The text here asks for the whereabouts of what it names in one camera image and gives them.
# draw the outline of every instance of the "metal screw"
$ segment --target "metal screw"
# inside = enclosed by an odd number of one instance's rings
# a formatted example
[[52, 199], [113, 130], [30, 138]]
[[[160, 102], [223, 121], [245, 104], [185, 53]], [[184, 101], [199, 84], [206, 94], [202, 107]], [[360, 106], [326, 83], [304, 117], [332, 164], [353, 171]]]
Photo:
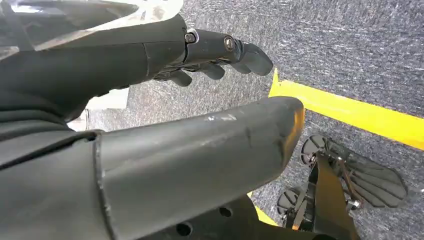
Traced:
[[196, 36], [191, 32], [186, 33], [184, 35], [184, 39], [185, 39], [185, 42], [188, 43], [188, 44], [192, 44], [192, 43], [196, 42]]
[[234, 50], [234, 38], [226, 36], [224, 38], [224, 46], [228, 52], [232, 52]]
[[359, 208], [361, 206], [361, 201], [349, 199], [348, 203], [354, 206], [355, 208]]

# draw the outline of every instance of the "robotic hand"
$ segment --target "robotic hand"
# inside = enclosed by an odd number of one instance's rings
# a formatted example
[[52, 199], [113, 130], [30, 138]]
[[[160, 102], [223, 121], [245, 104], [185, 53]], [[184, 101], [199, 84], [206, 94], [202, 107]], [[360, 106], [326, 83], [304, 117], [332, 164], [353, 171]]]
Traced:
[[169, 65], [153, 79], [172, 80], [179, 86], [186, 87], [192, 78], [184, 71], [202, 72], [213, 80], [224, 76], [220, 66], [231, 65], [241, 74], [253, 72], [260, 76], [267, 75], [273, 63], [256, 45], [234, 39], [228, 34], [189, 29], [184, 35], [186, 52], [182, 62]]
[[[46, 26], [62, 27], [54, 23]], [[49, 49], [20, 51], [1, 59], [0, 109], [43, 109], [68, 122], [81, 114], [92, 97], [112, 89], [151, 79], [188, 86], [192, 80], [183, 71], [220, 79], [224, 75], [220, 66], [225, 64], [261, 76], [273, 67], [256, 45], [228, 34], [187, 30], [177, 14], [169, 20], [96, 31]]]

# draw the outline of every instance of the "finger joint screw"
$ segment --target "finger joint screw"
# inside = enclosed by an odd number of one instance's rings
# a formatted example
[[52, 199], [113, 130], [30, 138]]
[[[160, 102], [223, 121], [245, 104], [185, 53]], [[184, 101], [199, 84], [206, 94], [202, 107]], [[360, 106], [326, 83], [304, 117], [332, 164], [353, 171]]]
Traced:
[[226, 36], [224, 38], [224, 46], [228, 52], [232, 52], [234, 50], [234, 38]]

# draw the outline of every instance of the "gray carpet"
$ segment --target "gray carpet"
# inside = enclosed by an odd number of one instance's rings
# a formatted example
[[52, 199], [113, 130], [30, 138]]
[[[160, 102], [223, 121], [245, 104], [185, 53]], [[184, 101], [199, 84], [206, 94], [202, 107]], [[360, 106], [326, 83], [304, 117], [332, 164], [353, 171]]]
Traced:
[[[281, 79], [424, 117], [424, 1], [186, 0], [181, 14], [190, 27], [257, 44]], [[271, 75], [227, 70], [218, 81], [195, 73], [187, 88], [153, 81], [132, 86], [127, 109], [91, 111], [90, 126], [111, 131], [148, 125], [267, 96]], [[401, 208], [366, 205], [353, 214], [362, 239], [424, 239], [423, 151], [307, 111], [301, 142], [316, 132], [397, 169], [409, 187]], [[252, 199], [278, 222], [278, 195], [306, 176], [298, 146], [281, 177], [256, 190]]]

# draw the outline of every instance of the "yellow tape line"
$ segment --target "yellow tape line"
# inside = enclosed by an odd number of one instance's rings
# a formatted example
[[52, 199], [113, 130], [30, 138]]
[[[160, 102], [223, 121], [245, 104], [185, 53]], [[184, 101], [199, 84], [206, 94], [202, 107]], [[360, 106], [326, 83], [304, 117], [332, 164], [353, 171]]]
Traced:
[[424, 150], [424, 119], [353, 100], [292, 81], [279, 81], [275, 69], [269, 97], [290, 96], [304, 107], [368, 132]]
[[[249, 192], [247, 196], [250, 198], [252, 196], [252, 192]], [[257, 218], [259, 219], [259, 221], [269, 225], [278, 226], [278, 224], [274, 220], [272, 220], [265, 212], [263, 212], [259, 207], [254, 206], [254, 208], [256, 209]]]

